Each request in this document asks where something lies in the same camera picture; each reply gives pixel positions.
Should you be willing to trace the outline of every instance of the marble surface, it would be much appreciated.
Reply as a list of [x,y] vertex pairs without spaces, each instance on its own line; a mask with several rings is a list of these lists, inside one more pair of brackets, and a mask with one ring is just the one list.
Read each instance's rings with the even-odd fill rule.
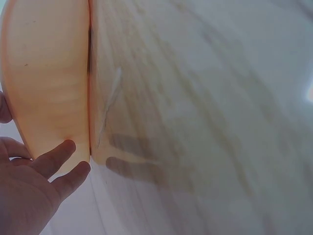
[[313,234],[312,10],[93,1],[93,181],[107,234]]

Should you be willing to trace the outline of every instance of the translucent orange plastic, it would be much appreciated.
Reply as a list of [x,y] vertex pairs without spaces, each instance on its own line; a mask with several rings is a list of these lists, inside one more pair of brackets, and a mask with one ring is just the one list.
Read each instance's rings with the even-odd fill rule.
[[33,158],[65,139],[62,171],[89,161],[88,0],[9,0],[2,12],[2,86]]

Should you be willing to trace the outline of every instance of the finger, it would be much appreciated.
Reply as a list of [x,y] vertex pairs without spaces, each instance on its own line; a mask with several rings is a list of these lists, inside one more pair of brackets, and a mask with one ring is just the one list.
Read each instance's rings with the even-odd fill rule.
[[4,94],[0,92],[0,122],[8,123],[12,120],[12,116],[9,107],[6,103]]
[[8,162],[13,157],[31,159],[24,144],[9,137],[0,137],[0,163]]
[[73,141],[64,141],[55,149],[41,155],[29,166],[49,179],[72,156],[75,150],[76,146]]
[[51,184],[64,201],[86,180],[89,172],[90,165],[87,162],[80,162],[70,173],[55,179]]
[[32,160],[21,159],[21,158],[15,158],[15,159],[11,160],[11,163],[13,164],[13,166],[29,165],[32,162],[33,162]]

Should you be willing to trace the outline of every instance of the hand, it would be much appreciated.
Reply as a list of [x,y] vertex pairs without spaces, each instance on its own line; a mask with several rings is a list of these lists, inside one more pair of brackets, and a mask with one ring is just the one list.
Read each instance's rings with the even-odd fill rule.
[[[11,115],[0,93],[0,122]],[[0,234],[38,235],[59,205],[86,179],[90,166],[81,162],[70,173],[48,179],[75,152],[73,141],[65,141],[32,161],[25,146],[11,138],[0,138]]]

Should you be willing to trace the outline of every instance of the orange plastic object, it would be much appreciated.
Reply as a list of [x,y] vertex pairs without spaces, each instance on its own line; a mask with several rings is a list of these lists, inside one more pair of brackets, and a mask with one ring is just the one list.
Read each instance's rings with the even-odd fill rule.
[[2,86],[34,158],[65,139],[61,169],[89,161],[88,0],[9,0],[2,12]]

